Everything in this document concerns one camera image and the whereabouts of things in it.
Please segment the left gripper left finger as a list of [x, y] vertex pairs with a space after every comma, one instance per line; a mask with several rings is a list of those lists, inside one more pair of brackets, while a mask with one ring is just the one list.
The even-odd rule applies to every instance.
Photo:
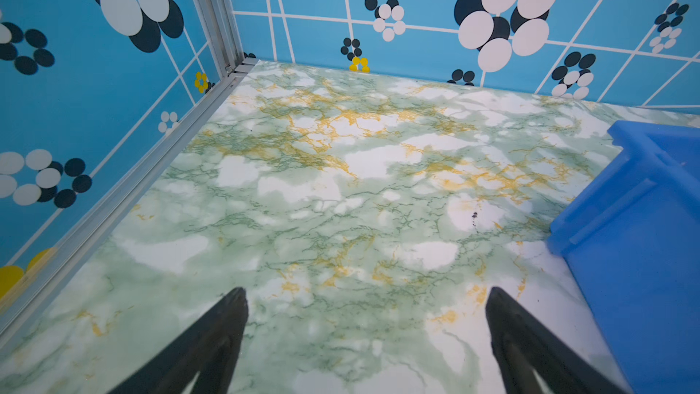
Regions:
[[226, 393], [249, 316], [245, 289], [233, 288], [113, 393]]

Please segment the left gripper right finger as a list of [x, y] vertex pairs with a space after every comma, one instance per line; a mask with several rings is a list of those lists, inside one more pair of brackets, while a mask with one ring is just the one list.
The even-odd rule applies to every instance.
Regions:
[[508, 393], [621, 393], [502, 288], [486, 304], [492, 353]]

